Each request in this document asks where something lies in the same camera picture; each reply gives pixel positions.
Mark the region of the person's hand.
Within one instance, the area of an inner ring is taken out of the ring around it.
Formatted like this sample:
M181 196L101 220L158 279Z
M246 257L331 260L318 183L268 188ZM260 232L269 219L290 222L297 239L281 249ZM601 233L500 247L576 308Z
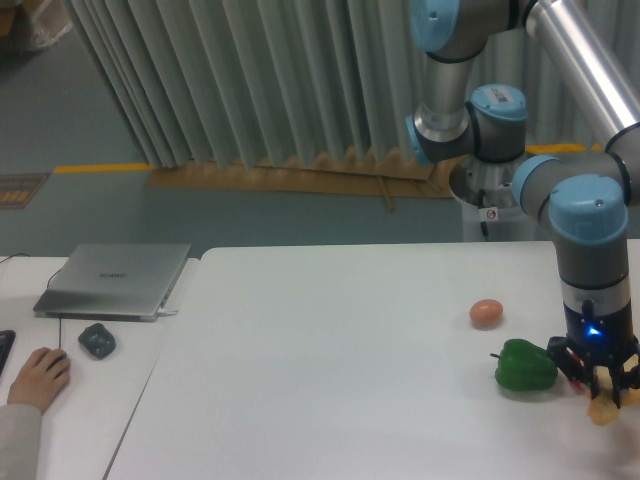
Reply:
M32 352L10 386L7 404L27 405L44 414L70 382L70 368L54 379L46 373L49 349L42 347Z

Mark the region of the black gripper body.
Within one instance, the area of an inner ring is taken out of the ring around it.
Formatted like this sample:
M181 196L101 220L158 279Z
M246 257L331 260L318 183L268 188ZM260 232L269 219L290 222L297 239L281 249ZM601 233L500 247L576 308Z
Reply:
M586 364L616 367L623 365L637 353L638 340L634 335L631 302L607 314L595 311L591 300L578 307L564 306L566 335L551 337L547 354L571 349Z

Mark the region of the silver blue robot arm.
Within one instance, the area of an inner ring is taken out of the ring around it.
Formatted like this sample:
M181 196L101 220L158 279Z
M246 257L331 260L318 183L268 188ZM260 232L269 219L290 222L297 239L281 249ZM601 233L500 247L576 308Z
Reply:
M470 155L511 170L512 195L552 240L566 332L547 351L569 379L610 399L639 386L628 361L633 331L628 209L639 200L639 94L579 1L414 1L410 25L435 73L406 120L413 151L427 164ZM547 52L588 120L601 150L577 161L524 155L526 102L506 85L466 96L472 61L492 35L524 29Z

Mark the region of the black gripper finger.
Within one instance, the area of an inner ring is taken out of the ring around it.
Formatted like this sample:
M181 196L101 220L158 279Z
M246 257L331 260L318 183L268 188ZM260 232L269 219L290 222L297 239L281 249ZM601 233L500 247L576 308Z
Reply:
M589 371L575 352L571 349L552 352L551 360L572 385L587 391L590 399L598 396L600 388L594 370Z
M609 369L612 399L617 408L639 402L639 358L631 357L623 365Z

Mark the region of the grey sleeved forearm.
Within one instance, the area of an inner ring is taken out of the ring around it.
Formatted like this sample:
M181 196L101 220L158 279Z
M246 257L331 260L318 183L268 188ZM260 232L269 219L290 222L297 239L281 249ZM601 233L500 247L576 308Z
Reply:
M1 407L1 478L36 479L42 413L35 406Z

